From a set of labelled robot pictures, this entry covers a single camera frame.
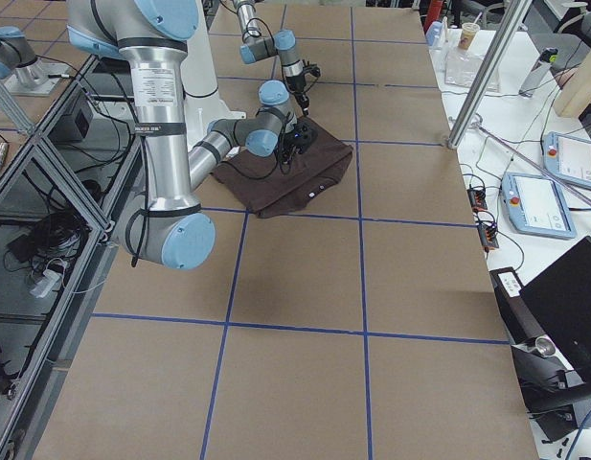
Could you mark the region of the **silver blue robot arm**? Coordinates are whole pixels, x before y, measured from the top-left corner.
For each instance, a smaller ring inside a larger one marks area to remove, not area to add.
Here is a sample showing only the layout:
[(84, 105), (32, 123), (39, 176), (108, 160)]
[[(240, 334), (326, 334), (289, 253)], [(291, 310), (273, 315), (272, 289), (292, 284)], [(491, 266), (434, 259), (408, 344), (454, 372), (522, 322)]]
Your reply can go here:
[(119, 244), (134, 260), (201, 265), (216, 228), (195, 189), (233, 150), (266, 157), (279, 147), (297, 121), (287, 87), (265, 82), (253, 117), (229, 110), (197, 1), (71, 1), (67, 11), (74, 46), (130, 67), (146, 183), (116, 226)]
[(281, 29), (272, 34), (269, 27), (258, 18), (255, 5), (256, 1), (233, 1), (241, 31), (240, 57), (244, 64), (278, 57), (282, 80), (303, 115), (307, 116), (310, 105), (307, 92), (313, 85), (307, 82), (307, 76), (311, 75), (317, 80), (321, 76), (321, 69), (316, 63), (301, 57), (296, 37), (291, 30)]

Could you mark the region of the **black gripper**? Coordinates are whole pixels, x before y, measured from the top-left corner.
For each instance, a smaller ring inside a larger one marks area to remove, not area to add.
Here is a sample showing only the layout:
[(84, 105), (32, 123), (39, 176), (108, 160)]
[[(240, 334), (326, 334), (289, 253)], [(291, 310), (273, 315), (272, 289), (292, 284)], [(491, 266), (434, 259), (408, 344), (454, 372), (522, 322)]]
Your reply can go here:
[(279, 135), (277, 147), (275, 149), (275, 157), (279, 166), (289, 165), (292, 157), (298, 150), (298, 142), (300, 135), (295, 131), (283, 133)]
[(309, 115), (309, 97), (307, 96), (307, 82), (304, 74), (287, 77), (287, 86), (296, 102), (301, 107), (304, 116)]

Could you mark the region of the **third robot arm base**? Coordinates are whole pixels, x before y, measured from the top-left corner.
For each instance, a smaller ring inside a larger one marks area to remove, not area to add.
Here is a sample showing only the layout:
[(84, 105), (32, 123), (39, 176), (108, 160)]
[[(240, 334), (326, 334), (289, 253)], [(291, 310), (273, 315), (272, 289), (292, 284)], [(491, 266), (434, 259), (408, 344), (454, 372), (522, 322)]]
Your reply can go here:
[(17, 27), (0, 27), (0, 81), (13, 95), (48, 96), (70, 77), (68, 70), (68, 64), (43, 61)]

